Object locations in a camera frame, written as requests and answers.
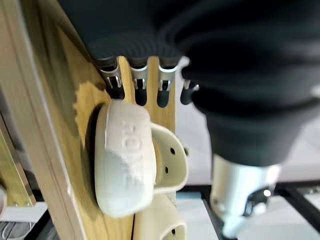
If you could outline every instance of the wooden frame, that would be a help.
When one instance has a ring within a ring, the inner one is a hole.
[[[34,0],[0,0],[1,91],[60,238],[129,240],[133,216],[103,215],[92,185],[95,113],[111,99],[99,89],[103,81],[93,64],[47,10]],[[145,107],[155,123],[174,132],[174,91],[166,108],[156,103],[157,61],[153,57],[148,64]],[[120,67],[125,101],[134,103],[123,57]]]

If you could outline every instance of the metal clip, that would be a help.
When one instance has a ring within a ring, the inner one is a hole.
[[[159,68],[159,77],[158,77],[158,89],[162,91],[164,89],[164,84],[167,84],[166,91],[171,90],[172,84],[175,81],[177,66],[171,69],[162,68],[160,65]]]
[[[138,89],[138,80],[142,80],[142,89],[145,90],[147,88],[148,65],[145,65],[143,68],[131,67],[131,74],[134,89]]]
[[[190,82],[191,82],[190,80],[185,80],[184,81],[183,88],[185,90],[188,90],[190,88]],[[199,84],[194,85],[191,90],[198,91],[199,90]]]
[[[106,84],[111,88],[121,88],[122,86],[122,80],[121,80],[121,71],[120,71],[120,67],[119,67],[119,63],[117,63],[117,66],[114,70],[112,71],[105,71],[103,69],[100,69],[100,72],[102,73]],[[116,86],[113,86],[113,80],[116,81]]]

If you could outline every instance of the black metal frame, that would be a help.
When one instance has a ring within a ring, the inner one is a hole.
[[[320,234],[320,211],[297,191],[298,188],[312,188],[316,186],[320,186],[320,180],[278,182],[275,186],[273,195],[282,196],[286,199],[286,201]],[[206,211],[219,240],[225,240],[221,234],[222,223],[210,208],[211,185],[186,185],[179,192],[201,193],[201,199],[204,202]]]

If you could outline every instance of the wooden board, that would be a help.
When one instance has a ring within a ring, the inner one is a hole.
[[[0,184],[6,190],[8,207],[31,207],[36,203],[1,114]]]
[[[100,75],[34,1],[0,3],[9,13],[9,33],[0,43],[10,46],[0,62],[0,77],[5,77],[1,87],[59,236],[129,240],[133,217],[108,217],[95,200],[95,117],[97,106],[111,101],[99,89]],[[157,106],[157,61],[149,61],[145,107],[155,123],[174,131],[174,91],[168,107]],[[123,57],[120,67],[125,101],[133,103],[130,68]]]

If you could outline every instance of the wood grain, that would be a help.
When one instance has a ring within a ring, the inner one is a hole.
[[[36,203],[1,114],[0,184],[6,190],[8,207],[31,207]]]
[[[104,215],[94,193],[95,122],[99,106],[111,99],[93,64],[48,17],[54,14],[29,2],[20,10],[19,1],[0,1],[10,13],[0,42],[10,46],[0,62],[1,88],[53,222],[61,239],[129,240],[133,217]],[[124,57],[119,62],[124,100],[133,103],[130,68]],[[148,67],[145,108],[152,121],[174,131],[174,91],[169,105],[159,108],[158,60],[152,57]]]

